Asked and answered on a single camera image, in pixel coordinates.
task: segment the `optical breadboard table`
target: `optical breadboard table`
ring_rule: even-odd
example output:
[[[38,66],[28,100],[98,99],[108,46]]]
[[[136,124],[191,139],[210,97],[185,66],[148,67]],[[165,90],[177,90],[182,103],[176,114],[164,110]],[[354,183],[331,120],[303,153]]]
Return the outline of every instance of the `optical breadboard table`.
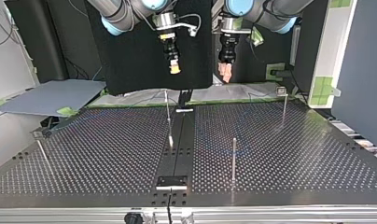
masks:
[[[47,159],[33,145],[0,167],[0,222],[21,209],[377,207],[377,159],[301,103],[289,102],[285,115],[280,102],[171,112],[172,148],[166,111],[91,108],[59,125],[43,142]],[[187,189],[157,190],[172,176]]]

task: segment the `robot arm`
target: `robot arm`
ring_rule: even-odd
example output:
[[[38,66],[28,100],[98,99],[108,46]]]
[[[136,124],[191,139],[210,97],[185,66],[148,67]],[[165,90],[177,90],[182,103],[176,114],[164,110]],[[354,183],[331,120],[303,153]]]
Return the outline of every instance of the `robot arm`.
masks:
[[[177,36],[175,30],[178,27],[187,27],[189,35],[195,37],[201,28],[201,23],[195,26],[176,22],[174,6],[177,0],[88,1],[101,13],[102,24],[111,35],[122,35],[130,32],[139,21],[145,21],[159,35],[159,39],[164,46],[165,58],[170,64],[171,74],[180,73],[178,63],[180,53],[176,45]],[[147,19],[151,15],[155,15],[154,23],[156,27],[153,27]]]
[[[231,78],[232,65],[236,60],[235,47],[240,35],[251,34],[243,30],[239,20],[245,19],[273,32],[286,34],[294,26],[297,17],[314,0],[225,0],[221,12],[222,50],[219,53],[219,72],[224,81]]]

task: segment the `white panel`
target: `white panel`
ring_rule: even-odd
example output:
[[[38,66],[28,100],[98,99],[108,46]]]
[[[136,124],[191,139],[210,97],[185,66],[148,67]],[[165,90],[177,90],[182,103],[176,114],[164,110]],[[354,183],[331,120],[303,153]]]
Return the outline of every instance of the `white panel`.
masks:
[[[2,0],[0,0],[0,8],[5,9]],[[7,31],[10,31],[8,21],[1,15],[0,22]],[[6,38],[7,34],[0,28],[0,42]],[[0,46],[0,99],[34,85],[35,82],[23,54],[22,46],[9,39]]]
[[[337,87],[356,4],[357,0],[352,0],[350,7],[334,7],[328,10],[314,70],[310,99],[312,98],[316,77],[333,77],[332,87]],[[327,105],[310,105],[310,107],[331,108],[333,100],[334,97],[331,96]]]
[[[31,131],[45,117],[3,114],[0,116],[0,166],[34,142]]]

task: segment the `gray metal plate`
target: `gray metal plate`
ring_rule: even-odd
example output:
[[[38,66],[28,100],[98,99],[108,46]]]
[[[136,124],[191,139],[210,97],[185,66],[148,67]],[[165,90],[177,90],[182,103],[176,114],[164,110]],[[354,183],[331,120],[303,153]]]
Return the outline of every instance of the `gray metal plate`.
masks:
[[[91,109],[0,169],[0,207],[150,206],[165,108]]]
[[[289,103],[195,107],[187,206],[377,203],[377,159]],[[237,138],[232,185],[232,139]]]

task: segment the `black backdrop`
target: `black backdrop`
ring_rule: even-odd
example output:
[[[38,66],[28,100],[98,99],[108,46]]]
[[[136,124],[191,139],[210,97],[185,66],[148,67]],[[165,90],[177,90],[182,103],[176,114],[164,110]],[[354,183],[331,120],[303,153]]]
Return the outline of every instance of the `black backdrop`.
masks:
[[[197,13],[202,17],[202,28],[197,37],[189,36],[186,28],[178,30],[181,74],[171,75],[163,55],[157,33],[145,22],[120,36],[112,36],[103,27],[99,12],[87,3],[106,82],[112,94],[122,94],[152,88],[173,90],[201,89],[212,85],[211,1],[180,0],[175,7],[177,15]],[[198,20],[184,19],[197,24]]]

